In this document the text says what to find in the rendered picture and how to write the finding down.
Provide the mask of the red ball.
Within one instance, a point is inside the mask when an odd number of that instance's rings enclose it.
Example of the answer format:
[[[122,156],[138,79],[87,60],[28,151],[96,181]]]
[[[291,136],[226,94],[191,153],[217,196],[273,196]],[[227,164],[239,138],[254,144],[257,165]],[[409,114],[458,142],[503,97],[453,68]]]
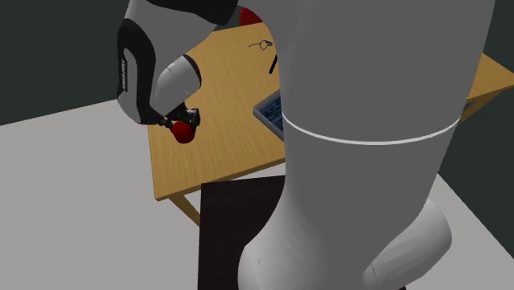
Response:
[[[171,126],[171,132],[178,143],[186,144],[194,140],[195,128],[186,122],[176,121]]]

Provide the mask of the wooden table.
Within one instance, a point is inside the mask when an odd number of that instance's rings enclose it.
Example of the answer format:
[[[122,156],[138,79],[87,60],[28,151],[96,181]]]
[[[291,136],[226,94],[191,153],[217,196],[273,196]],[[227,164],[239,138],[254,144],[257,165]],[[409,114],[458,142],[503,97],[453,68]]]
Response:
[[[279,88],[269,67],[273,48],[264,23],[216,30],[189,51],[202,85],[186,101],[199,108],[201,124],[191,143],[179,144],[171,132],[148,127],[154,198],[169,199],[194,223],[199,211],[185,197],[206,182],[232,180],[284,161],[283,141],[253,115],[253,108]]]

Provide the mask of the red round object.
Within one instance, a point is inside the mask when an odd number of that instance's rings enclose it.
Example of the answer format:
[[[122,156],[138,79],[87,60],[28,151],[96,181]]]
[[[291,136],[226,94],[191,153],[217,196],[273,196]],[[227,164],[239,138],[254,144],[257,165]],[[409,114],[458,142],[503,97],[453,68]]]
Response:
[[[246,7],[242,7],[239,14],[239,25],[248,26],[253,24],[262,23],[262,19]]]

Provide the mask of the dark robot stand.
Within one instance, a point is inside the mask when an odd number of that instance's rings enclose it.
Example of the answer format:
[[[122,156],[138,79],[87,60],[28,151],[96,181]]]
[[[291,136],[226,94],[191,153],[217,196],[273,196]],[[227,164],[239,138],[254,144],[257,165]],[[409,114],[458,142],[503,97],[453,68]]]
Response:
[[[270,219],[284,180],[274,175],[201,185],[198,290],[239,290],[243,248]]]

